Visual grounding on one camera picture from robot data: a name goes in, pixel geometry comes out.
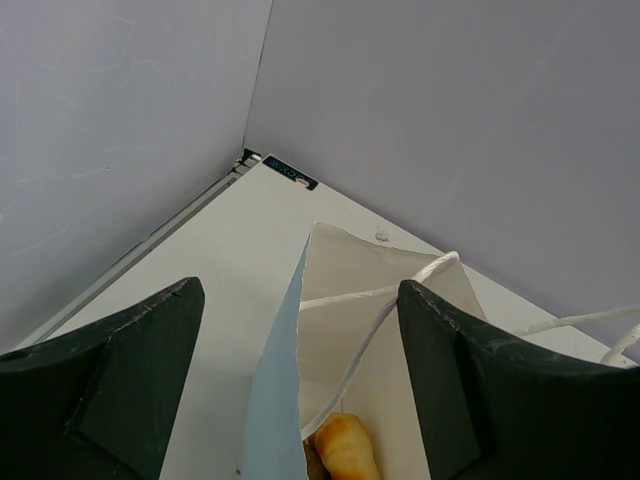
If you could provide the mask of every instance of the light blue bag side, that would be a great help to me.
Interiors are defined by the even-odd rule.
[[[304,248],[253,377],[245,428],[243,480],[306,480],[299,427],[298,315]]]

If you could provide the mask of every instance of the black label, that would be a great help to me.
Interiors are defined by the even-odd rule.
[[[296,170],[292,166],[287,165],[283,161],[278,160],[275,157],[269,156],[265,158],[262,163],[264,163],[267,167],[274,169],[283,177],[287,177],[289,180],[299,183],[307,190],[313,190],[318,186],[318,182],[316,180],[308,175],[305,175],[301,171]]]

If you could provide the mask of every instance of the paper bag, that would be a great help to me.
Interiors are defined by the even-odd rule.
[[[300,430],[334,397],[371,322],[397,285],[436,256],[360,240],[326,224],[309,237],[253,379],[243,480],[307,478]],[[481,319],[462,265],[426,280],[429,289]],[[301,302],[392,287],[301,311]],[[395,309],[373,337],[337,410],[360,417],[385,480],[429,478]]]

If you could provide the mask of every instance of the gray panel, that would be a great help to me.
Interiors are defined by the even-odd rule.
[[[0,1],[0,351],[230,168],[269,8]]]
[[[247,146],[557,315],[637,303],[639,20],[632,0],[275,0]]]

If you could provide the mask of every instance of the white table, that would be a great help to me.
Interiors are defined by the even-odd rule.
[[[309,191],[259,164],[55,332],[121,310],[182,277],[200,277],[206,306],[163,480],[238,478],[251,376],[315,221],[372,242],[440,253],[327,186]],[[467,273],[491,323],[511,330],[551,318]],[[607,350],[572,327],[528,338],[594,361]]]

